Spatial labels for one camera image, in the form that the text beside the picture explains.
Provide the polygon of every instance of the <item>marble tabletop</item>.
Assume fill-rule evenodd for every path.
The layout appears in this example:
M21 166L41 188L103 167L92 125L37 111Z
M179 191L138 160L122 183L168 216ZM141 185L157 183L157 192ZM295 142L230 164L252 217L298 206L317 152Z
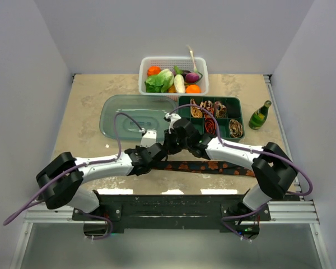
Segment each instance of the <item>marble tabletop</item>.
M65 151L75 157L116 154L117 142L100 132L99 119L103 104L117 94L139 94L138 75L75 75L53 157ZM209 75L208 95L240 99L245 127L245 137L240 143L265 145L271 141L284 148L273 107L260 130L254 131L248 126L252 113L270 99L262 75ZM135 141L122 141L122 148L133 148L136 144ZM170 156L169 160L198 159L188 152L181 152ZM83 187L107 194L201 194L215 190L243 194L254 185L255 178L240 175L153 170L140 176L102 178Z

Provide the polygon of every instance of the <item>gray wall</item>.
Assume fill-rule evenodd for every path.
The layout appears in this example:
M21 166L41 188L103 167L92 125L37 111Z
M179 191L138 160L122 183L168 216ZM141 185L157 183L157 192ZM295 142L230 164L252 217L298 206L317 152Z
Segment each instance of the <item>gray wall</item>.
M69 69L138 73L150 55L188 55L210 73L272 73L313 0L35 0Z
M49 161L70 73L32 0L0 1L0 268L8 268L22 219L3 220L37 191Z
M294 161L313 179L336 268L336 0L315 0L272 81Z

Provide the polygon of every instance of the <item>plastic tray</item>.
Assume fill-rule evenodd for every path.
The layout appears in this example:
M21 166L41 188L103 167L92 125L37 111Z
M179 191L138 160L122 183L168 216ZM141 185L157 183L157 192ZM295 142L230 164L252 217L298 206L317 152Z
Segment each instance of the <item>plastic tray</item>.
M176 103L164 96L115 95L109 98L102 108L100 131L108 138L116 138L113 120L117 112L124 112L146 130L156 130L157 140L163 141L164 130L169 128L164 116L174 108ZM121 140L141 140L142 133L129 118L118 116L116 126Z
M213 103L216 101L220 101L223 105L227 107L227 118L216 118L220 128L220 135L223 139L232 142L238 142L245 136L244 130L244 123L242 121L242 113L241 113L241 106L240 101L238 98L235 97L221 97L221 96L182 96L178 100L179 105L190 104L191 99L195 100L197 105L200 105L200 102L210 100ZM204 117L203 118L194 118L190 113L190 107L188 108L181 108L178 110L178 114L182 118L186 118L187 120L191 121L195 128L199 130L201 134L205 132L204 130ZM239 138L230 137L229 131L229 121L231 119L235 119L242 124L242 136Z
M194 94L196 96L203 96L209 92L209 78L208 78L208 70L206 61L200 57L194 57L195 65L200 73L203 74L203 78L197 83L200 87L201 93ZM167 96L175 101L178 100L180 96L186 96L191 94L168 94L168 93L160 93L155 94L152 92L146 92L146 86L144 84L147 79L147 71L151 66L158 66L162 70L170 69L173 71L173 66L178 66L182 70L190 70L193 71L193 62L190 57L145 57L139 68L139 78L138 78L138 89L139 93L143 95L161 95Z

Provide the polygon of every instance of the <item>green tray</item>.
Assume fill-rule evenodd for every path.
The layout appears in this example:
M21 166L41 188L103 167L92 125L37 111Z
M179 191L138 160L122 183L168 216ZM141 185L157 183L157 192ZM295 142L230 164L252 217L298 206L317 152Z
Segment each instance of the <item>green tray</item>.
M241 106L240 101L238 98L235 97L222 97L222 96L181 96L178 99L178 106L179 105L186 105L190 104L191 99L195 100L197 105L200 104L202 101L212 101L215 103L216 101L220 101L223 105L227 107L227 118L217 118L217 122L220 128L220 136L223 139L226 139L231 142L238 142L245 136L245 129L244 124L242 122L242 113L241 113ZM193 118L190 114L190 108L181 108L178 110L178 115L182 118L186 118L187 120L191 121L194 127L201 133L205 132L204 130L204 118ZM232 138L230 137L229 132L229 121L231 119L235 119L242 125L242 136L239 138Z

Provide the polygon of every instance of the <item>orange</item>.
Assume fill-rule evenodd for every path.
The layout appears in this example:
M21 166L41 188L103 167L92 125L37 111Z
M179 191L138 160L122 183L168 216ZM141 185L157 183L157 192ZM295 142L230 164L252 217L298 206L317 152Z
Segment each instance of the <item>orange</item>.
M200 94L200 87L198 85L190 85L185 89L186 94Z

